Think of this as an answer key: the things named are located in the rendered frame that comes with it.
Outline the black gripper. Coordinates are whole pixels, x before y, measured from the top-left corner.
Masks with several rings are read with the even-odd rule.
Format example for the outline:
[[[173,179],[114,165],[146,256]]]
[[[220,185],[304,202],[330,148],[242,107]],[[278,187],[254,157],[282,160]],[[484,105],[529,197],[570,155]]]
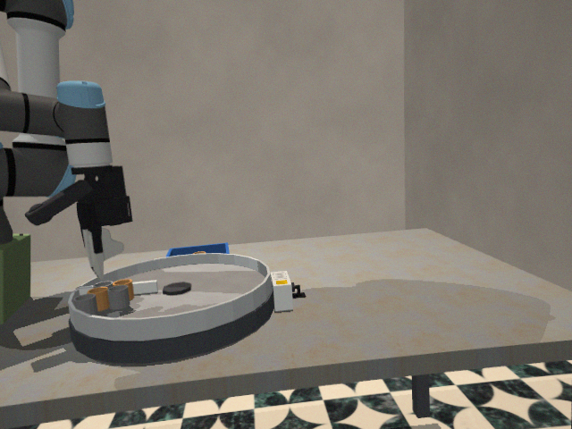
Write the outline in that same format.
[[[81,167],[71,168],[71,174],[84,174],[84,180],[94,189],[77,201],[77,215],[90,267],[102,280],[104,261],[122,253],[124,246],[112,240],[110,231],[101,226],[132,222],[130,196],[126,195],[123,169],[122,166],[112,165]]]

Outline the grey metal sleeve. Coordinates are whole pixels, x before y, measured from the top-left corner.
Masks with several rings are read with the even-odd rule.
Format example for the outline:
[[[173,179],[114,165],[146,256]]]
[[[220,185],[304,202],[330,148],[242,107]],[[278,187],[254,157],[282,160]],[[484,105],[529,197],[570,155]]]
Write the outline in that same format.
[[[110,309],[122,309],[130,305],[127,285],[117,285],[107,290]]]
[[[85,299],[85,300],[83,300]],[[73,299],[76,309],[89,315],[98,315],[97,298],[95,294],[84,294]]]
[[[98,287],[107,287],[109,289],[113,287],[113,282],[111,281],[99,282],[93,285],[93,288],[98,288]]]

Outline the blue plastic crate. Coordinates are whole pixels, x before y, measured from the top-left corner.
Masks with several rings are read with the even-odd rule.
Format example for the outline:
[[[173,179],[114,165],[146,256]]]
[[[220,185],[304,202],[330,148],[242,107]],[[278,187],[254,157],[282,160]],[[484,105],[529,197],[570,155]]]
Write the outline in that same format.
[[[204,251],[206,253],[222,253],[230,254],[228,243],[183,247],[183,248],[170,248],[166,257],[190,255],[196,252]]]

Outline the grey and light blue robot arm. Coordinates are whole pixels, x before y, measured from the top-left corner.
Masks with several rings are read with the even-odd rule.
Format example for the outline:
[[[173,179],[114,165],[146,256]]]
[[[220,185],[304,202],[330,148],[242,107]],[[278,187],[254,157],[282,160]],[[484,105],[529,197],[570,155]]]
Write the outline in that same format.
[[[60,82],[59,39],[72,27],[73,0],[0,0],[0,12],[16,32],[19,87],[10,91],[0,42],[0,130],[20,132],[13,148],[0,142],[1,245],[13,240],[4,197],[49,198],[25,213],[34,225],[47,223],[93,191],[71,168],[107,166],[113,157],[101,87]]]

